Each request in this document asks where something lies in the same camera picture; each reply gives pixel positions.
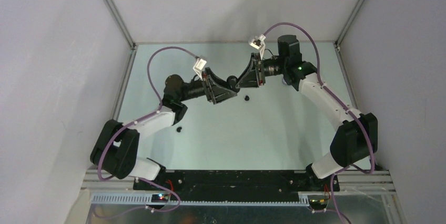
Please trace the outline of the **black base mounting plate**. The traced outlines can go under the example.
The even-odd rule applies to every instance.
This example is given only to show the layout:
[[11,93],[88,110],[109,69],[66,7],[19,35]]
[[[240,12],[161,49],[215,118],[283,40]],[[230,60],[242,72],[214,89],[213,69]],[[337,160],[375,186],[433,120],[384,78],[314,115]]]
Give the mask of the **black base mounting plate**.
[[296,202],[301,192],[340,190],[338,179],[318,179],[300,170],[165,170],[155,183],[182,202]]

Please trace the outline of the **aluminium frame post left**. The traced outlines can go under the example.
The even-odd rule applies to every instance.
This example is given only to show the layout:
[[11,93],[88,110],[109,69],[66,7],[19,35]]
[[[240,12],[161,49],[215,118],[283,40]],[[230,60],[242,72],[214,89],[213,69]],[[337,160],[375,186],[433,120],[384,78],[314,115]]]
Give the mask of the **aluminium frame post left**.
[[113,20],[115,21],[118,29],[120,30],[121,34],[123,35],[124,39],[126,40],[127,44],[129,45],[130,49],[135,49],[136,42],[132,38],[129,29],[127,28],[125,21],[120,14],[120,11],[115,4],[114,0],[103,0],[107,9],[109,10]]

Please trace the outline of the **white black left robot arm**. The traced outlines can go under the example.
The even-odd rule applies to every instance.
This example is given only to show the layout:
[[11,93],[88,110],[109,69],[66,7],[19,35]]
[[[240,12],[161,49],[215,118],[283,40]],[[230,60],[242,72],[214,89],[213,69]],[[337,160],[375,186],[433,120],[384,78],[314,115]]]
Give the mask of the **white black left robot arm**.
[[213,104],[237,96],[240,88],[238,78],[227,80],[217,77],[206,68],[198,80],[185,82],[179,75],[170,75],[165,80],[161,105],[155,111],[129,123],[114,119],[107,121],[90,154],[90,162],[98,171],[106,171],[111,177],[146,179],[152,190],[161,190],[166,184],[164,167],[150,158],[138,156],[139,140],[180,122],[187,106],[184,101],[205,96]]

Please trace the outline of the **aluminium frame post right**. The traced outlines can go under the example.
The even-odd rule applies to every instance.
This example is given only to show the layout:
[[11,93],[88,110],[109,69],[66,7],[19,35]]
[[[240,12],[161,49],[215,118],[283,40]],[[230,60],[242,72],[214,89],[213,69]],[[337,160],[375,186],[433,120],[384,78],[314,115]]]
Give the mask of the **aluminium frame post right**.
[[335,40],[334,45],[335,45],[337,52],[341,51],[341,45],[342,45],[346,35],[348,34],[351,26],[355,22],[359,12],[361,11],[363,5],[365,4],[365,2],[366,2],[366,0],[357,0],[356,3],[354,4],[353,9],[351,10],[350,14],[348,15],[347,20],[345,21],[337,39]]

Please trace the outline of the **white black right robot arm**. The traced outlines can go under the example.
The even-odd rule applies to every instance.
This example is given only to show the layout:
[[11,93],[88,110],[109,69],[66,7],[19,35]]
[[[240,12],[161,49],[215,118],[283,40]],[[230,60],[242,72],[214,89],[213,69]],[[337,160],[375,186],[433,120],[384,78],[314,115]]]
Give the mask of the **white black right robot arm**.
[[336,130],[329,151],[307,167],[306,185],[320,191],[327,177],[365,158],[374,158],[378,149],[378,120],[373,113],[352,108],[330,90],[315,65],[302,59],[300,42],[295,35],[277,39],[278,54],[265,59],[265,35],[256,36],[249,45],[257,50],[238,77],[237,88],[260,87],[266,77],[282,75],[286,85],[307,97],[328,118]]

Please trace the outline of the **aluminium frame post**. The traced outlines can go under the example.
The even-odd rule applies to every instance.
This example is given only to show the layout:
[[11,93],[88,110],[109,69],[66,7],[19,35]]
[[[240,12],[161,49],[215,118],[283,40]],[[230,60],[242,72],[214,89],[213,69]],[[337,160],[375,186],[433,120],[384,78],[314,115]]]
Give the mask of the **aluminium frame post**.
[[335,45],[337,52],[341,51],[341,45],[342,45],[346,35],[348,34],[351,26],[355,22],[359,12],[361,11],[363,5],[365,4],[365,2],[366,2],[366,0],[357,0],[356,3],[354,4],[353,9],[351,10],[350,14],[348,15],[347,20],[345,21],[337,39],[335,40],[334,45]]
[[130,49],[135,49],[136,42],[132,38],[129,29],[127,28],[125,21],[120,14],[120,11],[115,4],[114,0],[103,0],[107,9],[109,10],[113,20],[115,21],[118,29],[120,30],[121,34],[123,35],[124,39],[126,40],[127,44],[129,45]]

